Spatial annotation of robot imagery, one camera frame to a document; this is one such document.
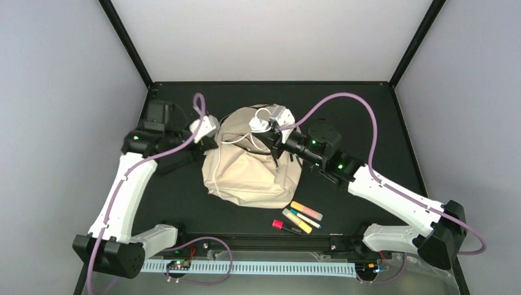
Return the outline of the beige canvas backpack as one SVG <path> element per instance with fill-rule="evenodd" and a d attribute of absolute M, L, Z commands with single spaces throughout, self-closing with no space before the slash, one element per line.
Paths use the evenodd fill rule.
<path fill-rule="evenodd" d="M 261 106 L 268 106 L 271 112 L 274 105 Z M 258 117 L 266 121 L 269 120 L 269 115 L 264 111 L 258 113 Z M 259 140 L 256 135 L 257 133 L 254 134 L 254 139 Z M 241 155 L 223 174 L 225 180 L 230 181 L 235 177 L 240 184 L 229 190 L 230 197 L 219 198 L 241 207 L 284 208 L 292 202 L 303 163 L 301 158 L 287 152 L 278 160 L 272 157 L 269 150 L 262 155 Z"/>

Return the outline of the orange pastel highlighter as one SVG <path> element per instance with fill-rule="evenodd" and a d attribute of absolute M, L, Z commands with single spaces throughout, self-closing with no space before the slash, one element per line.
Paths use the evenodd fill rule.
<path fill-rule="evenodd" d="M 307 206 L 305 206 L 305 205 L 303 205 L 301 203 L 298 203 L 296 201 L 292 201 L 290 203 L 290 207 L 292 209 L 295 209 L 295 210 L 297 210 L 297 211 L 299 211 L 301 213 L 304 213 L 307 216 L 312 217 L 312 218 L 314 218 L 314 219 L 316 219 L 318 221 L 321 221 L 322 218 L 323 218 L 323 215 L 321 213 L 319 213 L 319 212 L 317 212 L 317 211 L 315 211 L 315 210 L 313 210 L 313 209 L 311 209 L 311 208 L 309 208 L 309 207 L 307 207 Z"/>

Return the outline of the yellow highlighter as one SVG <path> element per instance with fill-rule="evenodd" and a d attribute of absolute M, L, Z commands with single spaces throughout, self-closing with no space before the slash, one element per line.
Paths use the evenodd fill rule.
<path fill-rule="evenodd" d="M 282 211 L 282 214 L 287 217 L 291 222 L 293 222 L 297 227 L 299 227 L 306 234 L 310 234 L 312 232 L 312 227 L 308 225 L 303 219 L 297 217 L 296 214 L 291 213 L 289 209 L 285 208 Z"/>

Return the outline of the pink black highlighter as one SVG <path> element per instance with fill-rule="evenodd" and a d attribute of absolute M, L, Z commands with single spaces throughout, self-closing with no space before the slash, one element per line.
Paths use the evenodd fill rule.
<path fill-rule="evenodd" d="M 278 219 L 274 219 L 272 222 L 272 227 L 278 230 L 283 230 L 285 232 L 289 232 L 294 235 L 302 235 L 302 230 L 299 228 L 295 228 L 287 223 L 280 221 Z"/>

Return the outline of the white charger with cable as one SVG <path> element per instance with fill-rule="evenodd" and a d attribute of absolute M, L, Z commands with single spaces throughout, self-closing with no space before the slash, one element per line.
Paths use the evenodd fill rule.
<path fill-rule="evenodd" d="M 235 177 L 225 180 L 223 174 L 239 156 L 268 153 L 268 149 L 254 139 L 254 134 L 270 130 L 269 122 L 258 117 L 261 111 L 271 113 L 268 106 L 248 106 L 226 115 L 219 122 L 220 129 L 214 136 L 217 148 L 207 153 L 203 164 L 204 182 L 210 194 L 221 198 L 231 196 L 229 190 L 240 182 Z"/>

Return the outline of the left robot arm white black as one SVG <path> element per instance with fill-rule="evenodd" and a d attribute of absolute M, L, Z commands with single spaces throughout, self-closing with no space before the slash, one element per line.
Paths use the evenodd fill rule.
<path fill-rule="evenodd" d="M 196 153 L 216 147 L 212 136 L 219 121 L 194 104 L 198 118 L 187 123 L 175 103 L 152 101 L 137 127 L 124 138 L 117 174 L 109 195 L 86 235 L 76 235 L 72 248 L 87 266 L 122 278 L 135 278 L 144 262 L 177 242 L 178 228 L 158 224 L 132 234 L 133 221 L 145 188 L 160 160 L 174 153 L 191 163 Z"/>

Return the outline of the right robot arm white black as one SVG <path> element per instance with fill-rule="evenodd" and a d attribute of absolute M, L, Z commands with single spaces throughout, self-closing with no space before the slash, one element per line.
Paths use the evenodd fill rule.
<path fill-rule="evenodd" d="M 282 130 L 274 120 L 253 117 L 253 135 L 265 144 L 274 158 L 288 152 L 319 168 L 319 173 L 351 195 L 383 208 L 405 226 L 371 224 L 351 238 L 351 252 L 360 258 L 371 252 L 396 251 L 416 254 L 433 267 L 450 270 L 468 231 L 464 207 L 451 200 L 446 204 L 418 195 L 371 172 L 367 164 L 340 148 L 341 134 L 324 119 L 313 122 L 306 134 Z"/>

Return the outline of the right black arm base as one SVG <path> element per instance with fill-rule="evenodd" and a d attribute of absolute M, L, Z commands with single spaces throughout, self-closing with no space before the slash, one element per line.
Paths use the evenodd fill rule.
<path fill-rule="evenodd" d="M 388 270 L 393 255 L 390 251 L 374 251 L 366 246 L 363 238 L 369 226 L 369 223 L 364 222 L 352 235 L 332 236 L 329 239 L 330 249 L 324 254 L 354 263 L 356 275 L 361 280 L 373 283 L 381 270 Z"/>

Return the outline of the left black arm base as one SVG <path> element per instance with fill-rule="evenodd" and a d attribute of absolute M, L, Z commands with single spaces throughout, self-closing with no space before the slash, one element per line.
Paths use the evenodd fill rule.
<path fill-rule="evenodd" d="M 198 270 L 209 247 L 207 238 L 190 240 L 187 245 L 175 246 L 173 251 L 162 251 L 145 261 L 142 271 L 162 274 L 167 280 L 176 281 Z"/>

